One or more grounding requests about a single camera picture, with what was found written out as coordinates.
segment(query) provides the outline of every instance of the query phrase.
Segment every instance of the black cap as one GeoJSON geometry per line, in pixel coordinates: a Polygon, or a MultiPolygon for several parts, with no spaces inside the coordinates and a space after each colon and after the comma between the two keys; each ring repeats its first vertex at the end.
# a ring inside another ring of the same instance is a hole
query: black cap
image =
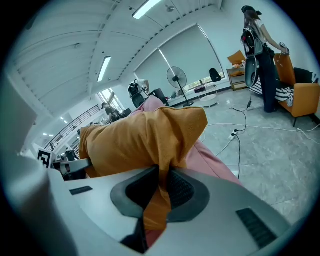
{"type": "Polygon", "coordinates": [[[256,12],[256,14],[258,14],[259,16],[262,15],[262,13],[258,10],[255,10],[255,8],[253,8],[252,6],[249,5],[245,5],[244,7],[241,8],[241,11],[243,13],[245,13],[246,11],[254,11],[256,12]]]}

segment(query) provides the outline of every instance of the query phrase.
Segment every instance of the black pants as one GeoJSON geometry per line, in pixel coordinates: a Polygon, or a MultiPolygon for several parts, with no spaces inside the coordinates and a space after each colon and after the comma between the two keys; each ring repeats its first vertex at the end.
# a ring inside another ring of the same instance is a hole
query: black pants
{"type": "Polygon", "coordinates": [[[266,49],[263,53],[256,56],[259,61],[259,76],[262,87],[264,111],[271,113],[275,109],[276,92],[277,92],[277,81],[276,81],[276,70],[274,59],[271,58],[270,54],[266,49]]]}

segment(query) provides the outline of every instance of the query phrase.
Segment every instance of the orange armchair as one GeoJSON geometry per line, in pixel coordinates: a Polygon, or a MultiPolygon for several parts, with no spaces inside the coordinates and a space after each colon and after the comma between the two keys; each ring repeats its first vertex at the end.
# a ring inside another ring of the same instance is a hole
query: orange armchair
{"type": "Polygon", "coordinates": [[[317,112],[320,85],[318,83],[296,83],[294,68],[289,55],[277,53],[274,62],[281,82],[294,86],[293,106],[285,101],[279,102],[294,117],[293,126],[298,117],[311,115],[317,112]]]}

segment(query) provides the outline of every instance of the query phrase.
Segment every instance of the long hair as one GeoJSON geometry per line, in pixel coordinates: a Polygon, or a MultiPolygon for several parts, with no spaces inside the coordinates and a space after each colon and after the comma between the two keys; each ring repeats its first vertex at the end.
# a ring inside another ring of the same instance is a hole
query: long hair
{"type": "Polygon", "coordinates": [[[255,32],[260,36],[261,33],[255,22],[256,20],[260,20],[260,18],[254,10],[246,10],[244,12],[244,28],[253,28],[255,32]]]}

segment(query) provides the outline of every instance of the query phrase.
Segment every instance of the ceiling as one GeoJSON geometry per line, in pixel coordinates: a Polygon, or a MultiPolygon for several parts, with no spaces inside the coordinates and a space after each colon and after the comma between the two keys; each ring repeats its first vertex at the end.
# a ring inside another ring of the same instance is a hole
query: ceiling
{"type": "Polygon", "coordinates": [[[57,0],[43,8],[21,33],[9,59],[18,88],[30,92],[46,113],[61,112],[121,78],[135,56],[162,30],[222,0],[162,0],[137,20],[145,0],[57,0]],[[104,57],[111,61],[97,83],[104,57]]]}

